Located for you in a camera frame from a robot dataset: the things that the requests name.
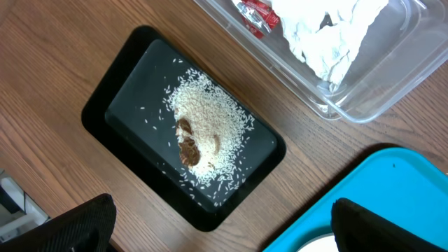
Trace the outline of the large white plate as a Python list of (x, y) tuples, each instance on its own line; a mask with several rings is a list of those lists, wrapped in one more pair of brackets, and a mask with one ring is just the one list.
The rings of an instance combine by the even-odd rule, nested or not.
[(339, 249), (334, 234), (330, 233), (309, 240), (297, 252), (339, 252)]

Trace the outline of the white napkin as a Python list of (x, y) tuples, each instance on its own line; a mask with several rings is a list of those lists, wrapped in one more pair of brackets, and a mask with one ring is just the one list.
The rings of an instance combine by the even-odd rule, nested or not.
[(290, 51), (336, 91), (388, 0), (273, 0)]

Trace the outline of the brown food scrap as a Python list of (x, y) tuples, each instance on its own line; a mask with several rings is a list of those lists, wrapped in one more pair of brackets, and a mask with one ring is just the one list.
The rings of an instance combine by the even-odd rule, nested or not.
[(181, 163), (189, 169), (192, 169), (200, 161), (200, 151), (193, 139), (193, 131), (190, 123), (185, 118), (180, 118), (176, 122), (176, 136), (178, 138), (178, 147), (180, 148), (179, 157)]

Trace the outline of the rice grains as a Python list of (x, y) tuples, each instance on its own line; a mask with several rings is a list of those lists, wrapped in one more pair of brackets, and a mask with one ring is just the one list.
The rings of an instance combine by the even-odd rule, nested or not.
[[(141, 119), (136, 134), (172, 167), (170, 178), (202, 207), (215, 209), (245, 182), (240, 154), (255, 119), (203, 71), (176, 58), (143, 70), (135, 86)], [(176, 122), (189, 121), (200, 161), (179, 157)]]

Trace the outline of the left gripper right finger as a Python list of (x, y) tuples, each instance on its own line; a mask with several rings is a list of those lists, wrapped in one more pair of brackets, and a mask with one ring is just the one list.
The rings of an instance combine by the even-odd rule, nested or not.
[(332, 205), (330, 224), (339, 252), (447, 252), (347, 198)]

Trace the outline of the red snack wrapper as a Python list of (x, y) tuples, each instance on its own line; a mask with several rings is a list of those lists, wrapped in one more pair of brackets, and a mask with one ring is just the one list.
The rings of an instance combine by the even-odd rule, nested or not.
[(232, 3), (241, 15), (245, 27), (258, 39), (270, 34), (280, 22), (270, 1), (232, 0)]

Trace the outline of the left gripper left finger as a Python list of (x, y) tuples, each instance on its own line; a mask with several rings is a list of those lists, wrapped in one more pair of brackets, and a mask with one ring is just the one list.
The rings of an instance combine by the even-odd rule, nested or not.
[(1, 244), (1, 252), (110, 250), (117, 209), (103, 193), (19, 237)]

